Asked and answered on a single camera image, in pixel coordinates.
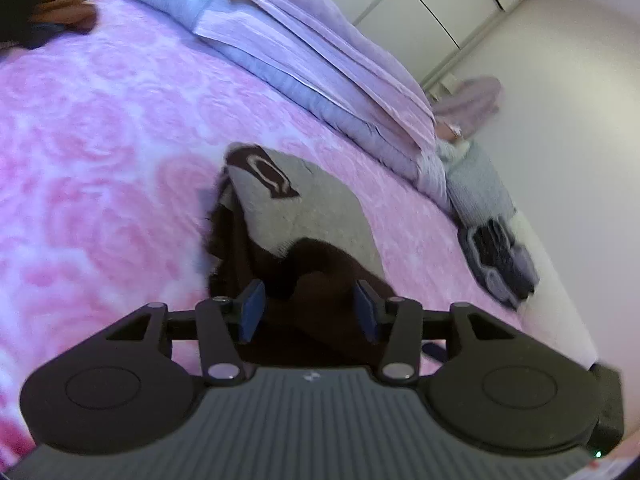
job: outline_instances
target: gray ridged surface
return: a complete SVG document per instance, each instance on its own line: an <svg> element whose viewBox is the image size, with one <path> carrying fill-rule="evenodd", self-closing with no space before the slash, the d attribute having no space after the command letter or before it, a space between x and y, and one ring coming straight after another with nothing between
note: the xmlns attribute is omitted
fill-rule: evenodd
<svg viewBox="0 0 640 480"><path fill-rule="evenodd" d="M248 383L210 390L179 430L149 446L98 457L40 446L8 477L561 480L590 459L581 449L545 458L477 450L442 430L415 392L385 388L364 369L261 368Z"/></svg>

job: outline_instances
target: pink floral bedspread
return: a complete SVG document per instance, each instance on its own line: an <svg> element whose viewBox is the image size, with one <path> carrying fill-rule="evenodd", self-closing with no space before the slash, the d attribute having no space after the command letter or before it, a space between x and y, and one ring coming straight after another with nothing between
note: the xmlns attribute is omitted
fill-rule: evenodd
<svg viewBox="0 0 640 480"><path fill-rule="evenodd" d="M206 212L228 143L311 160L362 202L389 281L444 310L475 284L433 203L168 17L95 0L100 23L0 61L0 470L33 446L18 408L37 366L148 301L205 297ZM197 354L175 359L197 370Z"/></svg>

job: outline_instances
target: black circular motor housing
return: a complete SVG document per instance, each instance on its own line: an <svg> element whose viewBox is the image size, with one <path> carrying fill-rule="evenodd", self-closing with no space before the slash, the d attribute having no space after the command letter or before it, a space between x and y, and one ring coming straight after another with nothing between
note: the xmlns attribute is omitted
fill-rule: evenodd
<svg viewBox="0 0 640 480"><path fill-rule="evenodd" d="M601 412L594 375L516 330L492 328L497 338L478 338L469 323L474 314L458 314L458 354L421 388L441 424L501 454L585 444Z"/></svg>
<svg viewBox="0 0 640 480"><path fill-rule="evenodd" d="M173 431L193 397L191 376L143 342L89 340L36 370L20 407L36 442L101 454Z"/></svg>

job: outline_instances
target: pink cloth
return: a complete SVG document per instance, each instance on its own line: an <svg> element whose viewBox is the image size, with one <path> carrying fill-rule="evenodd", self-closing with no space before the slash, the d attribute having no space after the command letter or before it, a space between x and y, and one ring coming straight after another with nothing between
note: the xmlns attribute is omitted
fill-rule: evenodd
<svg viewBox="0 0 640 480"><path fill-rule="evenodd" d="M439 310L469 301L519 326L407 182L160 12L95 3L90 35L0 62L0 470L33 446L18 407L31 371L148 301L205 297L202 231L235 140L345 181L399 294ZM198 370L193 345L174 354Z"/></svg>
<svg viewBox="0 0 640 480"><path fill-rule="evenodd" d="M331 0L212 0L194 32L283 70L366 123L412 160L414 182L448 210L434 119L422 89L391 54L365 38ZM371 153L389 167L381 153Z"/></svg>

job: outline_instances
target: pink rose pattern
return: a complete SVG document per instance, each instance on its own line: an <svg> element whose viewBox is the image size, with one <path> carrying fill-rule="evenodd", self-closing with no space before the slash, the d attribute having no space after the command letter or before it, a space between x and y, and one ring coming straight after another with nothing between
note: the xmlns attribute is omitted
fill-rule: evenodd
<svg viewBox="0 0 640 480"><path fill-rule="evenodd" d="M347 183L398 294L441 310L470 301L518 325L411 185L167 16L96 2L90 35L0 62L0 470L33 446L18 408L33 369L148 301L184 309L205 297L202 232L230 142ZM194 345L177 349L197 370Z"/></svg>

